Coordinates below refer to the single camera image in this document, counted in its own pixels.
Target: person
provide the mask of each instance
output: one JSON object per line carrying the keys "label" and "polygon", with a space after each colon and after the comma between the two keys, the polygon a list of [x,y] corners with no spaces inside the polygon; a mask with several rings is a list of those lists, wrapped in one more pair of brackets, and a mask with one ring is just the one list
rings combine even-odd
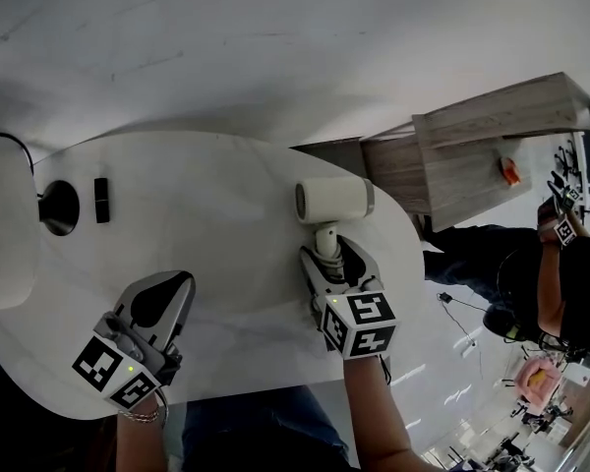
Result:
{"label": "person", "polygon": [[424,251],[426,279],[470,287],[491,303],[484,323],[504,326],[502,335],[513,316],[531,331],[526,338],[543,331],[590,348],[590,235],[571,211],[567,217],[577,237],[566,247],[542,227],[558,218],[552,200],[538,208],[537,231],[484,225],[436,233],[427,219],[423,237],[442,252]]}
{"label": "person", "polygon": [[[378,357],[343,363],[363,470],[435,472],[411,449]],[[134,408],[149,414],[150,396]],[[350,470],[346,445],[306,386],[189,402],[183,470]],[[166,470],[160,424],[118,415],[116,470]]]}

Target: jeans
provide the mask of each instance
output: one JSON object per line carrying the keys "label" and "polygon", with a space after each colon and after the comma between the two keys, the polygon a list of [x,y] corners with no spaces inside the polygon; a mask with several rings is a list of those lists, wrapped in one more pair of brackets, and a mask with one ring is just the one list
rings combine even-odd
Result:
{"label": "jeans", "polygon": [[466,285],[491,304],[504,306],[498,279],[502,262],[514,251],[537,243],[535,229],[484,225],[449,227],[425,239],[442,253],[424,251],[426,279],[442,285]]}
{"label": "jeans", "polygon": [[223,432],[284,427],[334,448],[347,461],[347,445],[307,386],[188,402],[184,456],[202,440]]}

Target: white wall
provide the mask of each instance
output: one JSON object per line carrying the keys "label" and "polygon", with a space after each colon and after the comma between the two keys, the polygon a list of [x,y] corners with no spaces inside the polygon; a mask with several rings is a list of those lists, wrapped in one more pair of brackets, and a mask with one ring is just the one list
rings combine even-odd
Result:
{"label": "white wall", "polygon": [[47,150],[137,122],[290,145],[556,71],[590,0],[0,0],[0,126]]}

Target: pink chair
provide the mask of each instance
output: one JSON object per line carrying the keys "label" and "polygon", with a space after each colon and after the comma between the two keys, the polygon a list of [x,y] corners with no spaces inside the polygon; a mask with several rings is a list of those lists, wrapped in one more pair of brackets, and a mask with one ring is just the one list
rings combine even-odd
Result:
{"label": "pink chair", "polygon": [[515,377],[514,384],[520,395],[529,401],[528,412],[542,414],[558,384],[561,372],[548,358],[531,357]]}

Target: white table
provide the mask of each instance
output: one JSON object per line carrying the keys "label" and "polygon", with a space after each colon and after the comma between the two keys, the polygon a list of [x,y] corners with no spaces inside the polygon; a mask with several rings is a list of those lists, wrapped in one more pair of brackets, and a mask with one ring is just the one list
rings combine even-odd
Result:
{"label": "white table", "polygon": [[[195,132],[118,135],[51,155],[35,167],[37,189],[67,180],[81,218],[63,238],[41,227],[35,287],[0,312],[0,364],[55,413],[114,413],[78,388],[71,365],[127,285],[185,269],[197,295],[175,341],[184,360],[165,390],[171,403],[342,378],[308,312],[298,249],[312,237],[296,220],[293,191],[299,179],[346,174],[295,150]],[[95,222],[97,177],[109,179],[107,224]],[[424,302],[424,269],[408,216],[376,189],[375,212],[339,232],[378,262],[390,303],[410,322]],[[398,351],[410,347],[401,331]]]}

